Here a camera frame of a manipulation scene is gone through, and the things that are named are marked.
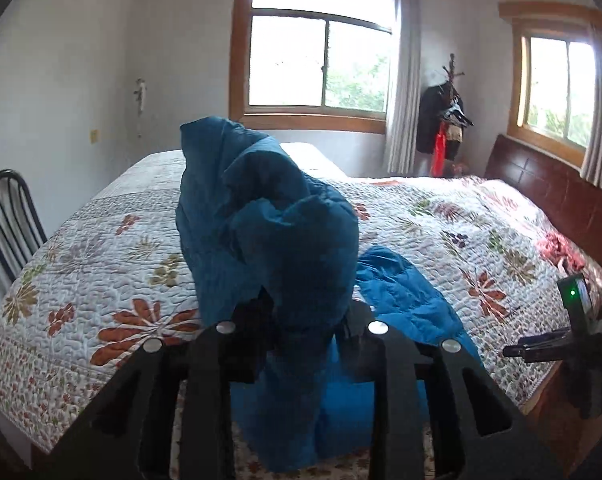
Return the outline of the blue puffer jacket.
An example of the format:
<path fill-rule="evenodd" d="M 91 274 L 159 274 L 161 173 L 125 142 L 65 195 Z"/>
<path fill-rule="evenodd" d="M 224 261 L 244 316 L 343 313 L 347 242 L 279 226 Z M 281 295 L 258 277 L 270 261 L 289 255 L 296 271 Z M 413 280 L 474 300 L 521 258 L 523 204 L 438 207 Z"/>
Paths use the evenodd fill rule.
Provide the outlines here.
<path fill-rule="evenodd" d="M 251 385 L 231 389 L 243 438 L 273 472 L 313 466 L 371 440 L 374 387 L 345 376 L 333 332 L 359 292 L 380 321 L 420 344 L 476 345 L 460 318 L 397 252 L 359 249 L 359 219 L 330 184 L 264 133 L 221 117 L 182 125 L 176 208 L 202 322 L 272 297 L 273 348 Z"/>

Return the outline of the coat rack with clothes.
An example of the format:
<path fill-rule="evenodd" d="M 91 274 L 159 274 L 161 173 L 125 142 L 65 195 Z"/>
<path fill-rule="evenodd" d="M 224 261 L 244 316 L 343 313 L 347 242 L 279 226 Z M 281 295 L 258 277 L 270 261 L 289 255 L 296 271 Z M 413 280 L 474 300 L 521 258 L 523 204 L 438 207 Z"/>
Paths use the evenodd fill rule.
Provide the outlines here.
<path fill-rule="evenodd" d="M 446 79 L 428 87 L 421 95 L 417 120 L 415 171 L 418 177 L 456 177 L 462 174 L 455 162 L 465 130 L 474 126 L 465 113 L 456 80 L 456 55 L 443 66 Z"/>

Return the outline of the floral quilted bedspread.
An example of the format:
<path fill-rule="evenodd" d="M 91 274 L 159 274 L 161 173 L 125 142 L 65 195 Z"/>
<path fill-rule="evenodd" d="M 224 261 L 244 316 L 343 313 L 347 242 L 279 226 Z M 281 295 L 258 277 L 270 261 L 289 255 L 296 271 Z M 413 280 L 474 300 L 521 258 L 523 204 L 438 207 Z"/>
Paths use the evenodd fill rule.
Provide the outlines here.
<path fill-rule="evenodd" d="M 185 168 L 179 151 L 148 156 L 126 170 L 36 252 L 5 296 L 0 411 L 43 446 L 47 458 L 146 340 L 185 344 L 212 326 L 200 317 L 176 226 Z M 360 250 L 397 252 L 441 292 L 476 345 L 470 356 L 519 411 L 550 363 L 524 365 L 504 358 L 502 349 L 568 322 L 557 283 L 583 274 L 598 318 L 602 267 L 507 183 L 476 177 L 330 179 L 299 168 L 351 204 Z M 231 389 L 235 385 L 251 384 Z M 261 464 L 233 410 L 231 431 L 236 476 L 284 474 Z M 369 470 L 370 449 L 371 440 L 287 472 L 351 477 L 362 467 Z"/>

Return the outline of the dark wooden headboard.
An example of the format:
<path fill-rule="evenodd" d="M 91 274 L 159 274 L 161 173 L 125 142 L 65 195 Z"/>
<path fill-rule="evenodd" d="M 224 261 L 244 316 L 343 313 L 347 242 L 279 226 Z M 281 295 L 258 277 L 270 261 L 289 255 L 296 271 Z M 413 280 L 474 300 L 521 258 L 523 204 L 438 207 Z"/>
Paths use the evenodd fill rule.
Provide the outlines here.
<path fill-rule="evenodd" d="M 501 134 L 484 177 L 517 188 L 559 232 L 602 266 L 602 191 L 574 168 Z"/>

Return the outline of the black metal chair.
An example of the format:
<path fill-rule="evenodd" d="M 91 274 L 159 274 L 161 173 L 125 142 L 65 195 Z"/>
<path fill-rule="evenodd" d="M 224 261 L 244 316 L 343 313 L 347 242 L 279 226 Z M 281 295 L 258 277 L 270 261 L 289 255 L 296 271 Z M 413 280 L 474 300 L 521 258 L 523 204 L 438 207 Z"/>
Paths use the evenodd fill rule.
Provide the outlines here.
<path fill-rule="evenodd" d="M 13 169 L 0 170 L 0 266 L 15 281 L 47 242 L 30 188 Z"/>

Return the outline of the white grey curtain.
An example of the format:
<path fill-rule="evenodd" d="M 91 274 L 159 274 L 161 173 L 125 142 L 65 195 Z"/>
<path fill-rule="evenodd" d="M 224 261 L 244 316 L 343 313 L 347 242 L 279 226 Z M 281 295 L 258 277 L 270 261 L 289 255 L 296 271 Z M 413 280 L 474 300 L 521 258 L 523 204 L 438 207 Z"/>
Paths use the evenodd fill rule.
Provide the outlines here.
<path fill-rule="evenodd" d="M 385 166 L 392 176 L 414 169 L 420 100 L 421 0 L 392 0 Z"/>

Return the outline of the wooden framed window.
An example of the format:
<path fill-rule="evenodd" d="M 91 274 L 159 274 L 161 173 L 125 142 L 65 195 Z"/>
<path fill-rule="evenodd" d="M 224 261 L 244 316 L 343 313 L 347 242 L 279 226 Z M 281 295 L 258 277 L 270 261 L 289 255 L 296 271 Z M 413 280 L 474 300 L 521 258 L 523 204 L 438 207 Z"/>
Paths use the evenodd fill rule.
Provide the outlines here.
<path fill-rule="evenodd" d="M 262 130 L 382 134 L 399 0 L 234 0 L 228 113 Z"/>
<path fill-rule="evenodd" d="M 578 168 L 592 135 L 596 63 L 590 32 L 602 13 L 546 0 L 504 1 L 514 76 L 507 136 Z"/>

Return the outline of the wall mounted white handset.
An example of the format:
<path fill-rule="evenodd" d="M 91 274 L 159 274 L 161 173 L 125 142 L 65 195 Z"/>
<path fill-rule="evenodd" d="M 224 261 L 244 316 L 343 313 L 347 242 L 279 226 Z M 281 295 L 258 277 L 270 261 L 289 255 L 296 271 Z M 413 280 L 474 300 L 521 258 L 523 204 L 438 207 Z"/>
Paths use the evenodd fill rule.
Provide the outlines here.
<path fill-rule="evenodd" d="M 135 99 L 135 110 L 136 110 L 136 135 L 138 139 L 142 137 L 142 119 L 146 107 L 147 99 L 147 84 L 144 78 L 138 78 L 135 81 L 136 88 L 133 91 Z"/>

